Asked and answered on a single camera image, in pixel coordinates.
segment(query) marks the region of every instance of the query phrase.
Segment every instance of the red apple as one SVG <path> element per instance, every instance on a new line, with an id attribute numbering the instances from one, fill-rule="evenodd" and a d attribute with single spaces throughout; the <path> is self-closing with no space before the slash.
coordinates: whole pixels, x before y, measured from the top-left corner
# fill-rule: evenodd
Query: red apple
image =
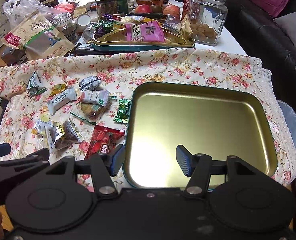
<path id="1" fill-rule="evenodd" d="M 168 5 L 163 9 L 163 14 L 167 15 L 170 14 L 173 17 L 180 18 L 180 8 L 175 5 Z"/>
<path id="2" fill-rule="evenodd" d="M 135 13 L 150 13 L 152 12 L 151 8 L 147 4 L 138 5 L 135 8 Z"/>

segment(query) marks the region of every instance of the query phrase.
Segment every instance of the pink snack bag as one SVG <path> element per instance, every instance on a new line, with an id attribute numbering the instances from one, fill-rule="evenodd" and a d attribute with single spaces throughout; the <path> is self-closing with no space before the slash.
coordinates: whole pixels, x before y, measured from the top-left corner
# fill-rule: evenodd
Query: pink snack bag
<path id="1" fill-rule="evenodd" d="M 127 41 L 164 42 L 163 31 L 157 21 L 141 25 L 126 24 Z"/>

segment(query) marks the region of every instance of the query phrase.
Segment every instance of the white plastic bag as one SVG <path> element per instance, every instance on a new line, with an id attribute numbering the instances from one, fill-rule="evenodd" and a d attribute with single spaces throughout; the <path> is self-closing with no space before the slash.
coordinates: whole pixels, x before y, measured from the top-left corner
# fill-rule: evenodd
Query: white plastic bag
<path id="1" fill-rule="evenodd" d="M 39 10 L 51 23 L 54 17 L 62 11 L 43 5 L 37 0 L 9 0 L 2 6 L 11 29 L 14 29 L 19 23 L 31 15 L 35 10 Z"/>

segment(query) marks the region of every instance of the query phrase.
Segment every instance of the red candy package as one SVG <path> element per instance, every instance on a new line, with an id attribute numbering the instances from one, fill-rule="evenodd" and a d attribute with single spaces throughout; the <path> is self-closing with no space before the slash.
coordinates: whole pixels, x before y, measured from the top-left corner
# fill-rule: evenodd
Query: red candy package
<path id="1" fill-rule="evenodd" d="M 85 160 L 93 154 L 109 154 L 114 150 L 117 141 L 124 135 L 124 131 L 95 125 Z"/>

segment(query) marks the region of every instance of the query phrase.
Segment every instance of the gold candy tray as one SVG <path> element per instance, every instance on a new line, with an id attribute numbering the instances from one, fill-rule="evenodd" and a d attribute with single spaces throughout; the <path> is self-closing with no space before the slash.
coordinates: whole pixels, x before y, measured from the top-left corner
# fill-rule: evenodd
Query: gold candy tray
<path id="1" fill-rule="evenodd" d="M 127 41 L 126 28 L 110 32 L 100 38 L 92 38 L 92 46 L 99 51 L 142 51 L 169 48 L 194 48 L 192 38 L 185 40 L 180 35 L 163 30 L 164 37 L 171 43 Z"/>
<path id="2" fill-rule="evenodd" d="M 213 160 L 236 155 L 268 176 L 277 168 L 275 146 L 260 101 L 245 92 L 147 82 L 132 97 L 123 171 L 135 187 L 185 187 L 176 161 L 182 144 Z M 212 175 L 210 187 L 224 183 Z"/>

